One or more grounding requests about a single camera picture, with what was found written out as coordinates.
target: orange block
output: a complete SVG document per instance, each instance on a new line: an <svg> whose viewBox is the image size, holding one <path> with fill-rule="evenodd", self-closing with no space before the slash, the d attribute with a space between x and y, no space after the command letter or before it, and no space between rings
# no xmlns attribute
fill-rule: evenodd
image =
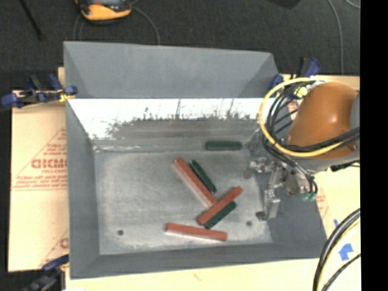
<svg viewBox="0 0 388 291"><path fill-rule="evenodd" d="M205 202L209 207L214 206L217 203L217 199L209 192L207 187L202 183L201 180L195 175L193 170L186 164L181 158L176 158L174 166L180 174L187 180L190 187L194 192Z"/></svg>
<svg viewBox="0 0 388 291"><path fill-rule="evenodd" d="M229 192L223 199L217 202L212 208L206 211L203 215L201 215L197 222L199 225L203 226L207 221L213 218L218 212L220 212L225 206L230 204L238 195L243 192L241 187L234 188L231 192Z"/></svg>
<svg viewBox="0 0 388 291"><path fill-rule="evenodd" d="M184 224L167 223L166 232L177 233L194 237L226 241L228 234L219 230L207 230L201 227L185 226Z"/></svg>

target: black carpet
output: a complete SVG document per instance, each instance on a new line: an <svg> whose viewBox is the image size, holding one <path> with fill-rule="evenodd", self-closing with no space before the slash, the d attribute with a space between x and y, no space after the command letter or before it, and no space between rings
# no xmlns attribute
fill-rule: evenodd
<svg viewBox="0 0 388 291"><path fill-rule="evenodd" d="M128 18L103 27L80 19L73 0L24 1L45 40L19 0L0 0L1 95L25 87L31 73L57 70L64 40L156 44L147 17L162 45L271 52L281 73L297 72L300 59L313 56L321 74L360 75L361 9L349 2L361 0L139 0ZM19 290L40 273L6 272L9 162L9 112L0 112L0 290Z"/></svg>

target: orange device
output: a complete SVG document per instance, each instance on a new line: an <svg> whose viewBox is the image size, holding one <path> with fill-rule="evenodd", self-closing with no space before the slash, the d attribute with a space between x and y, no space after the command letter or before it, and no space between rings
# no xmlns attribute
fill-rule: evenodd
<svg viewBox="0 0 388 291"><path fill-rule="evenodd" d="M95 24L108 24L125 18L132 11L128 0L75 0L85 19Z"/></svg>

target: dark green block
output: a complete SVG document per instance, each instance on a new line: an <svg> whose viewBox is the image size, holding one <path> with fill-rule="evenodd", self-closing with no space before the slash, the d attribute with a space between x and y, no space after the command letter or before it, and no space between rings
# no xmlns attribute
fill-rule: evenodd
<svg viewBox="0 0 388 291"><path fill-rule="evenodd" d="M213 218L208 220L204 227L207 229L211 229L217 223L219 223L223 218L225 218L230 212L232 212L237 207L237 204L232 201L227 204L221 211L219 211Z"/></svg>
<svg viewBox="0 0 388 291"><path fill-rule="evenodd" d="M239 141L207 141L205 149L208 151L238 151L243 147Z"/></svg>
<svg viewBox="0 0 388 291"><path fill-rule="evenodd" d="M198 164L198 162L195 159L191 161L189 166L193 170L193 172L197 175L199 180L201 180L201 182L207 187L207 189L210 191L211 194L214 194L215 192L217 192L217 188L214 185L213 181L209 178L205 170L203 170L201 165Z"/></svg>

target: gray bin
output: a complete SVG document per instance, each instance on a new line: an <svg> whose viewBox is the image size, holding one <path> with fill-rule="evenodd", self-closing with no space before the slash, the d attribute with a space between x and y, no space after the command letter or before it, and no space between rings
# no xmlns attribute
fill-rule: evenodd
<svg viewBox="0 0 388 291"><path fill-rule="evenodd" d="M210 152L208 140L246 142L277 69L270 53L65 42L72 278L316 258L326 240L315 202L282 199L259 221L267 175L243 178L249 151ZM213 229L226 242L165 234L196 226L207 207L176 174L200 162L237 207Z"/></svg>

